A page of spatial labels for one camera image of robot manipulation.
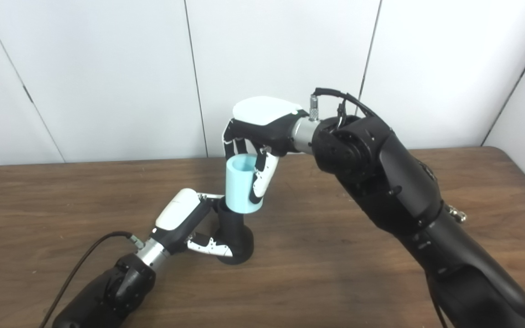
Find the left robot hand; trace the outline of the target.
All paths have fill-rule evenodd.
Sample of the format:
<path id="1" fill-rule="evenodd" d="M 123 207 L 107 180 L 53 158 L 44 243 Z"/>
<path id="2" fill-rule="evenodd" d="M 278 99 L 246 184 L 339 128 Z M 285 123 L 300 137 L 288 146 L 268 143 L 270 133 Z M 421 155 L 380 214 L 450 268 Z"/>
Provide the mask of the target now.
<path id="1" fill-rule="evenodd" d="M 233 257 L 231 248 L 213 236 L 196 232 L 198 225 L 215 210 L 222 195 L 198 193 L 181 189 L 155 221 L 150 239 L 161 248 L 164 256 L 189 249 L 207 255 Z"/>

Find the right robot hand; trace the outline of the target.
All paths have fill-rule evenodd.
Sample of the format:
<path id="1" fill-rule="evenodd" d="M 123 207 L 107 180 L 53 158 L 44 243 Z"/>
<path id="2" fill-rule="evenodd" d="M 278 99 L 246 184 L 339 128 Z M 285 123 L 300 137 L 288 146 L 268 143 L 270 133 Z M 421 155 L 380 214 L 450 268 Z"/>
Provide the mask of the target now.
<path id="1" fill-rule="evenodd" d="M 298 104 L 270 96 L 254 96 L 238 102 L 222 133 L 225 158 L 246 154 L 246 142 L 256 151 L 249 200 L 261 203 L 275 174 L 279 159 L 294 146 L 293 129 L 309 114 Z"/>

